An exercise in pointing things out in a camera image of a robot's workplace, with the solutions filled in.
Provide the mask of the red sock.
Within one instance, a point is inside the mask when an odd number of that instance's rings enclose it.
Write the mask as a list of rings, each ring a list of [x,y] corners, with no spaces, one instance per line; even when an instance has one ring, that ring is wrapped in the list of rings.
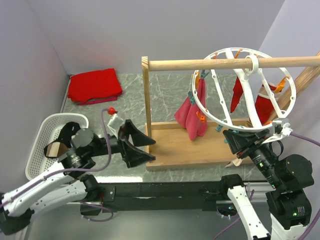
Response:
[[[272,93],[274,94],[274,98],[277,101],[279,99],[282,91],[279,93],[274,93],[276,86],[273,83],[269,84],[269,88],[272,91]],[[258,95],[257,95],[256,101],[255,101],[255,109],[256,109],[257,115],[258,115],[259,120],[262,125],[264,125],[268,121],[272,111],[274,110],[272,102],[271,102],[271,100],[268,96],[268,93],[266,91],[266,88],[263,84],[261,85],[261,87],[258,91]]]
[[[243,95],[243,88],[240,79],[237,77],[233,87],[233,95],[230,104],[230,112],[233,113],[238,106],[240,99]]]

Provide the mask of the black striped sock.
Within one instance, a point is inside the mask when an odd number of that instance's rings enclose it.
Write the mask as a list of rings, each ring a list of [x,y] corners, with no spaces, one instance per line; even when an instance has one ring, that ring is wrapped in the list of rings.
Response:
[[[66,147],[71,148],[72,137],[81,129],[80,125],[77,122],[68,122],[60,130],[57,141],[63,143]]]

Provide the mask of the cream brown striped sock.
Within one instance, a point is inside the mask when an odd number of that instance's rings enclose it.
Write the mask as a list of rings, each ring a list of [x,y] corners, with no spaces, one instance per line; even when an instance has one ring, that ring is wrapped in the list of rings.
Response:
[[[62,142],[52,142],[44,148],[44,156],[49,159],[55,159],[65,154],[69,148]]]

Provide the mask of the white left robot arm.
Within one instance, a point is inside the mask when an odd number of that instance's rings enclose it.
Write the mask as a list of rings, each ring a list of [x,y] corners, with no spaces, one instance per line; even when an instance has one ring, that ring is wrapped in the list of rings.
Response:
[[[71,140],[71,148],[46,171],[28,183],[0,196],[0,230],[13,235],[37,216],[69,202],[86,204],[102,195],[93,172],[107,168],[113,154],[120,153],[128,168],[155,160],[140,150],[156,141],[138,130],[130,119],[110,127],[115,131],[98,137],[81,128]]]

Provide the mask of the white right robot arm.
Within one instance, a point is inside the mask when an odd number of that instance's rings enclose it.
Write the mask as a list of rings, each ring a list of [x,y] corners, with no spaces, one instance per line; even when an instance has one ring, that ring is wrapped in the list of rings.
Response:
[[[269,131],[238,132],[224,130],[232,154],[248,157],[272,187],[266,192],[271,231],[261,223],[248,197],[243,180],[237,174],[223,176],[219,193],[231,200],[249,240],[303,240],[317,222],[311,220],[312,206],[304,188],[315,182],[312,163],[299,154],[280,159],[267,141]]]

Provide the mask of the white round clip hanger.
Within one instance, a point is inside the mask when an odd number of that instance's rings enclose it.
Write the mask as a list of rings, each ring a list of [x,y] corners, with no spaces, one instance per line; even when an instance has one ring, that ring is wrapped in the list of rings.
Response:
[[[231,106],[227,107],[225,98],[221,91],[221,87],[217,78],[216,70],[213,68],[209,71],[219,96],[219,103],[224,112],[224,119],[220,120],[212,115],[209,110],[205,107],[203,98],[206,96],[201,92],[200,86],[204,86],[204,79],[207,73],[202,70],[196,70],[192,77],[191,90],[188,92],[188,98],[192,106],[197,107],[197,117],[201,122],[205,122],[207,119],[213,120],[218,125],[227,127],[235,131],[244,132],[259,132],[264,129],[270,128],[273,121],[269,120],[272,111],[276,113],[276,119],[281,123],[292,111],[297,97],[297,90],[292,79],[292,76],[288,70],[284,67],[280,68],[284,74],[284,78],[279,82],[278,85],[274,86],[269,84],[263,74],[263,68],[258,62],[259,60],[270,60],[271,56],[250,48],[239,48],[231,47],[224,48],[215,51],[206,57],[206,60],[214,60],[219,55],[225,54],[228,60],[234,60],[238,57],[239,53],[246,53],[246,59],[249,59],[253,67],[252,68],[235,68],[234,72],[237,76],[235,85],[233,88],[233,95],[231,100]],[[258,74],[262,86],[256,98],[254,98],[252,89],[249,83],[251,75]],[[241,97],[244,97],[250,127],[242,127],[235,125],[232,122],[230,114],[236,109]]]

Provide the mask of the orange clip front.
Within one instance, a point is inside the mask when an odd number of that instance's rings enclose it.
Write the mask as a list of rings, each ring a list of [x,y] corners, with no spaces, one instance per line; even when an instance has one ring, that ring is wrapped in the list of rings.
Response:
[[[205,123],[207,121],[207,116],[203,114],[201,111],[197,111],[196,116],[198,117],[201,123]]]

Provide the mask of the pink hanging cloth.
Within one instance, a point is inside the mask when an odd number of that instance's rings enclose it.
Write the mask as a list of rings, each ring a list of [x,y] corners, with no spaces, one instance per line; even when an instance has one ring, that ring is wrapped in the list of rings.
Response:
[[[196,137],[203,137],[208,128],[207,121],[202,123],[198,119],[196,115],[197,111],[202,112],[197,104],[191,105],[187,96],[183,104],[174,114],[175,120],[183,129],[186,129],[191,141],[194,141]]]

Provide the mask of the orange clip back right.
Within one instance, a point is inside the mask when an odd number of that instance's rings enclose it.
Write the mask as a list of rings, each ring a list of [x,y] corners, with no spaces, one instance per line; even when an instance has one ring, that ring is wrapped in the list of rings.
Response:
[[[274,90],[274,93],[280,93],[283,89],[284,89],[284,87],[285,87],[285,85],[286,85],[286,81],[289,79],[289,77],[288,76],[285,76],[279,83],[278,83],[278,85],[276,86],[276,88],[275,88],[275,90]]]

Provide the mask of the teal clip front left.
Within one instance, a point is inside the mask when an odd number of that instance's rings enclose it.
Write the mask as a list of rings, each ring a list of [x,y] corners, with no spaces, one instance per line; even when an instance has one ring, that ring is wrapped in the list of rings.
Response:
[[[188,99],[189,102],[192,106],[194,106],[196,104],[196,100],[195,100],[195,95],[197,95],[197,90],[196,91],[188,91]]]

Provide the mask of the folded red cloth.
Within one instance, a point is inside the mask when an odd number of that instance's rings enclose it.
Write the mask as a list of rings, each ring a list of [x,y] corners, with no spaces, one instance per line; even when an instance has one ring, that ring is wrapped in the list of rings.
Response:
[[[67,97],[74,103],[85,105],[91,101],[117,99],[122,93],[116,70],[107,68],[71,76]]]

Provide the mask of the orange clip holding pink cloth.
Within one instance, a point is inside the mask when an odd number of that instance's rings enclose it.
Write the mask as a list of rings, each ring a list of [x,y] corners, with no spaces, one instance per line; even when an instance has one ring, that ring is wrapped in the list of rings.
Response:
[[[193,73],[193,75],[192,75],[193,77],[194,77],[194,79],[195,79],[195,88],[197,89],[198,88],[198,86],[199,86],[199,82],[200,82],[200,76],[201,76],[201,74],[200,74],[200,72],[198,71],[198,70],[196,70],[194,73]]]

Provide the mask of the orange clip back left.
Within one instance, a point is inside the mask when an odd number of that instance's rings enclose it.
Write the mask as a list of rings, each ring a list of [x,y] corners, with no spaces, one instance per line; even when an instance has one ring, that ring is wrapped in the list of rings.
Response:
[[[242,50],[243,50],[243,49],[240,48],[240,49],[237,51],[237,53],[236,53],[235,56],[234,56],[235,59],[238,58],[238,56],[239,56],[240,52],[242,52]]]

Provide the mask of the white perforated plastic basket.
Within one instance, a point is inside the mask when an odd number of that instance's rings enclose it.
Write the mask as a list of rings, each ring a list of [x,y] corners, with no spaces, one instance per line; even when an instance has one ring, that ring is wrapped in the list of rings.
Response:
[[[79,113],[56,113],[48,116],[40,125],[25,167],[25,176],[30,181],[46,171],[55,161],[44,154],[45,147],[56,140],[62,128],[69,122],[75,122],[81,128],[89,127],[88,118]]]

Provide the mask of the aluminium frame rail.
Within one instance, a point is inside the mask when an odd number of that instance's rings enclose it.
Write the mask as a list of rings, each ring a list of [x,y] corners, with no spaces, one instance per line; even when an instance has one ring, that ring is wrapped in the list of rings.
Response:
[[[23,214],[19,216],[20,220],[14,223],[14,233],[17,234],[23,231],[35,218],[42,214],[69,202],[82,200],[86,195],[84,183],[77,180],[70,185],[57,188],[42,197],[35,197],[33,193],[26,195],[29,197],[28,200],[22,195],[17,197],[17,203],[13,205],[13,212],[17,214],[23,211]]]

